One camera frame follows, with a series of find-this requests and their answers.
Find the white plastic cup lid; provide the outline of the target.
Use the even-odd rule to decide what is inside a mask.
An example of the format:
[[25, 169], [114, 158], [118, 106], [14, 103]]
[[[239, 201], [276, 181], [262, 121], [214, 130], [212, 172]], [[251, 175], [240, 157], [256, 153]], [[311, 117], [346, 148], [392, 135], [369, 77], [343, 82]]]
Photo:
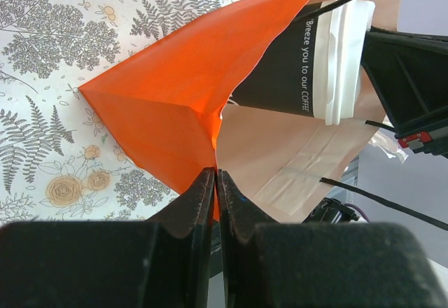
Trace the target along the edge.
[[313, 116], [327, 125], [354, 116], [361, 55], [374, 11], [374, 2], [353, 0], [317, 17], [312, 106]]

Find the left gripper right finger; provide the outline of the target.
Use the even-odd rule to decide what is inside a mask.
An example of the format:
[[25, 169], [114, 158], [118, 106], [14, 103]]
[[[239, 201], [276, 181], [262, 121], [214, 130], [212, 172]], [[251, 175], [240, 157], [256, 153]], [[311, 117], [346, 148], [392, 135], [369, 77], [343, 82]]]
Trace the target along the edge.
[[441, 307], [424, 251], [392, 223], [279, 223], [217, 180], [228, 307]]

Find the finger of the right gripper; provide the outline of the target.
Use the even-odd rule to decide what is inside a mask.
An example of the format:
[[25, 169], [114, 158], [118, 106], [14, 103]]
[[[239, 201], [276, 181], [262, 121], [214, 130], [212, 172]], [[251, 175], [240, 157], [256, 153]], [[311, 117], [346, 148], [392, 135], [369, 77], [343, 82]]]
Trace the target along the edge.
[[396, 132], [447, 130], [447, 37], [371, 28], [361, 65]]

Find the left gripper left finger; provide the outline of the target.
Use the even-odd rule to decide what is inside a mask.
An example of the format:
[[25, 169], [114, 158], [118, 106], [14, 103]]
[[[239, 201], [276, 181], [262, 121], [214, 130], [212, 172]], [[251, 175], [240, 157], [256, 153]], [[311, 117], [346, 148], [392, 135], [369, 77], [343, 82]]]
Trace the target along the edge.
[[205, 307], [214, 170], [144, 221], [1, 229], [2, 307]]

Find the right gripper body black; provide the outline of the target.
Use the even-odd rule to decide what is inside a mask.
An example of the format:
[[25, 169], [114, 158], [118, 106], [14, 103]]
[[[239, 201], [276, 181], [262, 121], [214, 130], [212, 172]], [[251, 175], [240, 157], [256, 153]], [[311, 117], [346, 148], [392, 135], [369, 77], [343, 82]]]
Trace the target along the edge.
[[395, 138], [414, 153], [447, 156], [447, 112], [416, 118], [397, 126]]

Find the orange paper bag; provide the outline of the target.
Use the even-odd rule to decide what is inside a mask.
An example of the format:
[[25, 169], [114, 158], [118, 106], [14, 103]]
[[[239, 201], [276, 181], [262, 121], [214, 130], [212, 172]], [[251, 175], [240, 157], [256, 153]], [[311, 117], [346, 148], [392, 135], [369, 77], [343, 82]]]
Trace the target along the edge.
[[227, 102], [268, 44], [313, 0], [240, 0], [200, 16], [81, 86], [125, 154], [172, 190], [201, 170], [230, 173], [281, 222], [300, 222], [378, 133], [366, 75], [354, 117], [335, 126]]

